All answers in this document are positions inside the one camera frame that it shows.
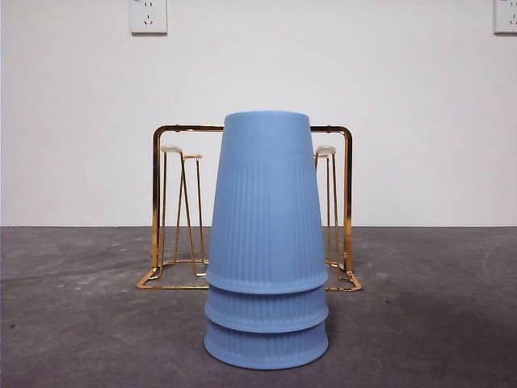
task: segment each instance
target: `ribbed cup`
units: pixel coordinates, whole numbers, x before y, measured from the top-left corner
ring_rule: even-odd
[[[239,293],[296,293],[328,275],[309,118],[229,115],[221,146],[207,280]]]
[[[302,293],[254,295],[210,287],[207,317],[224,327],[255,333],[281,333],[313,327],[329,313],[325,289]]]
[[[235,331],[208,324],[204,346],[227,364],[251,369],[285,369],[307,364],[328,347],[325,324],[288,333],[263,334]]]

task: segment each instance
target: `floor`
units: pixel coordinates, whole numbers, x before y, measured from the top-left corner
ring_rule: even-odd
[[[327,294],[321,359],[274,372],[205,352],[206,291],[135,287],[149,237],[2,228],[2,386],[517,386],[517,228],[355,228],[364,290]]]

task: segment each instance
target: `wall socket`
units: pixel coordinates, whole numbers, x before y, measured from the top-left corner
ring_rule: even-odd
[[[517,0],[494,0],[494,33],[517,34]]]
[[[166,34],[167,0],[129,0],[129,28],[133,34]]]

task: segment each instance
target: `cup stack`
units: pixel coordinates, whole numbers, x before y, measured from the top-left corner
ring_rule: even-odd
[[[307,116],[226,117],[211,241],[208,352],[252,369],[320,357],[328,275]]]

